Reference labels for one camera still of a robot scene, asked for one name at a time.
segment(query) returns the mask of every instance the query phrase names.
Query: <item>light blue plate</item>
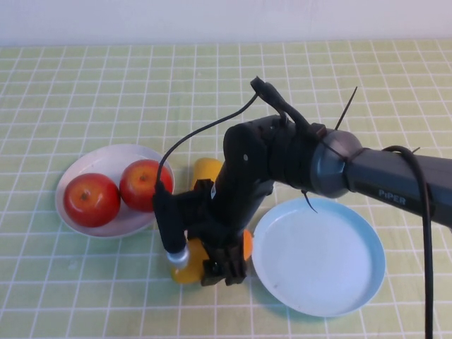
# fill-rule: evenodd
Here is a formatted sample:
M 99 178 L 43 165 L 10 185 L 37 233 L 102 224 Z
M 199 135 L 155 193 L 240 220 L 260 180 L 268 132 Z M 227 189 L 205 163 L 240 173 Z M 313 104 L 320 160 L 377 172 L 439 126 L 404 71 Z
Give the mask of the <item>light blue plate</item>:
M 358 310 L 380 290 L 383 245 L 371 225 L 335 201 L 304 198 L 269 210 L 254 232 L 252 260 L 266 289 L 311 316 Z

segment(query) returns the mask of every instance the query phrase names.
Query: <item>table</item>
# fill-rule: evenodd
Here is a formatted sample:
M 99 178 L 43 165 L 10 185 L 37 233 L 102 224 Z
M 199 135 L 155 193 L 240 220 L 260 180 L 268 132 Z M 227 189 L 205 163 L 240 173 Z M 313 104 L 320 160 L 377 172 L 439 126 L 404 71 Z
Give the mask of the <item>table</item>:
M 241 285 L 172 282 L 155 225 L 123 240 L 88 239 L 63 225 L 54 190 L 83 154 L 114 143 L 163 153 L 234 112 L 271 82 L 310 122 L 370 148 L 421 147 L 452 157 L 452 40 L 376 40 L 177 46 L 0 49 L 0 338 L 423 338 L 421 219 L 357 194 L 338 201 L 376 229 L 387 256 L 378 295 L 338 319 L 291 311 L 255 273 Z M 177 191 L 200 157 L 222 157 L 243 115 L 181 145 L 169 158 Z M 276 186 L 250 224 L 300 197 Z M 436 338 L 452 338 L 452 234 L 433 226 Z

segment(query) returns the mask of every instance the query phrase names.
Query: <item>white plate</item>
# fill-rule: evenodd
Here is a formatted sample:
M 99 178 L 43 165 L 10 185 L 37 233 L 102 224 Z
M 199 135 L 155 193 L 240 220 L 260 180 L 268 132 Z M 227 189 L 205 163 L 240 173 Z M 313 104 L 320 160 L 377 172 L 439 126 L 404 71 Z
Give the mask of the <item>white plate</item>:
M 133 235 L 147 227 L 155 220 L 154 213 L 142 213 L 131 210 L 121 201 L 118 216 L 101 227 L 84 227 L 74 223 L 66 214 L 63 207 L 64 189 L 67 184 L 84 173 L 102 173 L 107 175 L 119 187 L 122 172 L 132 162 L 141 159 L 160 161 L 162 156 L 154 150 L 141 145 L 110 145 L 94 150 L 75 161 L 61 177 L 55 193 L 55 205 L 61 219 L 74 231 L 91 237 L 118 238 Z M 174 174 L 166 162 L 173 180 Z
M 323 198 L 286 201 L 254 232 L 252 261 L 266 289 L 311 316 L 356 311 L 380 290 L 386 258 L 371 225 L 355 211 Z

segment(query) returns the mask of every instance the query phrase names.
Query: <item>orange object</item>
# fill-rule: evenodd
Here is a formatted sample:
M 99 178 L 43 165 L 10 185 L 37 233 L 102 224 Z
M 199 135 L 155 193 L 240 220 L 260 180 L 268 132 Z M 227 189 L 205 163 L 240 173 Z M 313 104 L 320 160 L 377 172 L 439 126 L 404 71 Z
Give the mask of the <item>orange object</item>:
M 195 162 L 194 175 L 191 181 L 191 189 L 194 188 L 196 180 L 210 179 L 215 181 L 220 173 L 222 163 L 219 160 L 204 157 Z M 245 230 L 244 234 L 244 259 L 248 260 L 253 251 L 253 236 L 250 231 Z M 190 259 L 188 265 L 183 269 L 173 267 L 171 276 L 179 284 L 197 283 L 203 278 L 203 261 L 208 259 L 206 250 L 203 248 L 201 240 L 190 239 L 188 241 Z

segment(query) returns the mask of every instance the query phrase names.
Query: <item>apple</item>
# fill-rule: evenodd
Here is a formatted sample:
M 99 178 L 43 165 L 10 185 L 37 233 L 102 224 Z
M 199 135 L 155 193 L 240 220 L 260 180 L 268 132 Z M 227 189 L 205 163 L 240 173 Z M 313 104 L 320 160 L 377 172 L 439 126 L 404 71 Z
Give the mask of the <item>apple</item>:
M 84 227 L 99 227 L 115 219 L 121 207 L 121 195 L 106 175 L 85 173 L 69 182 L 63 204 L 72 221 Z
M 119 192 L 122 200 L 132 210 L 153 212 L 153 196 L 159 162 L 142 159 L 132 162 L 122 173 Z M 173 181 L 170 171 L 164 166 L 160 181 L 166 190 L 172 192 Z

